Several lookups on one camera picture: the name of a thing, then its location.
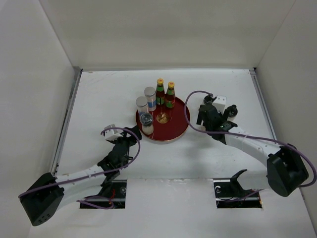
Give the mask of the grinder jar chrome top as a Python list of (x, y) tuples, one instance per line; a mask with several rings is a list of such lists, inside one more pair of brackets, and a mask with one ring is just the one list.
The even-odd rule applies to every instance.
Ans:
[(153, 116), (150, 113), (143, 113), (140, 116), (142, 131), (145, 135), (150, 135), (154, 131)]

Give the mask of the silver-lid salt jar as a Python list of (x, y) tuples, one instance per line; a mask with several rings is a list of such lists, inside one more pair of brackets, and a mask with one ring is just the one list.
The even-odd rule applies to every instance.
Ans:
[(154, 87), (146, 87), (144, 95), (148, 100), (149, 111), (153, 112), (157, 107), (156, 89)]
[(149, 113), (148, 100), (144, 96), (136, 99), (137, 112), (139, 117), (144, 113)]

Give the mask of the green-label sauce bottle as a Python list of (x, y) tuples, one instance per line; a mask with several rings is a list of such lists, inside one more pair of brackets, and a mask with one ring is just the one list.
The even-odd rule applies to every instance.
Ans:
[(157, 102), (157, 105), (160, 105), (160, 106), (162, 106), (165, 102), (164, 81), (162, 78), (159, 78), (157, 80), (156, 102)]
[(165, 105), (167, 108), (173, 108), (175, 105), (175, 83), (174, 82), (169, 82), (168, 83), (168, 89), (166, 91), (165, 95)]

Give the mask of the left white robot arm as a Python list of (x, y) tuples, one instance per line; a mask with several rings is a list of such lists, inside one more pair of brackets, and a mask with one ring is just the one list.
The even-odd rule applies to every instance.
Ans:
[(113, 144), (112, 150), (97, 164), (72, 174), (41, 175), (24, 193), (18, 196), (32, 226), (48, 221), (55, 212), (72, 202), (87, 203), (93, 197), (107, 197), (111, 182), (136, 157), (129, 155), (130, 147), (140, 146), (142, 139), (138, 126), (106, 127), (101, 135)]

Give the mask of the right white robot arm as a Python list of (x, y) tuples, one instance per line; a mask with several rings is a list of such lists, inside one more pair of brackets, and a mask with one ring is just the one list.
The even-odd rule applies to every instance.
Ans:
[(308, 171), (295, 147), (252, 139), (213, 105), (200, 106), (197, 124), (203, 125), (214, 140), (241, 150), (266, 167), (264, 172), (253, 173), (243, 169), (233, 175), (229, 188), (235, 196), (241, 196), (250, 189), (271, 189), (287, 197), (308, 179)]

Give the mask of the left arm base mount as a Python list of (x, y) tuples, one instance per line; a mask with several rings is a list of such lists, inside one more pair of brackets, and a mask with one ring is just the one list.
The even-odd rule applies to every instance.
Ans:
[(127, 194), (127, 180), (113, 180), (105, 183), (98, 195), (84, 198), (80, 209), (124, 209)]

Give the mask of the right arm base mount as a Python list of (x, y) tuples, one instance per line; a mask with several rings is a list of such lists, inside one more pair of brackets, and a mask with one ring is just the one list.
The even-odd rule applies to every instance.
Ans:
[(245, 190), (237, 180), (246, 171), (247, 169), (240, 170), (230, 178), (216, 178), (213, 180), (216, 207), (218, 209), (262, 209), (261, 190)]

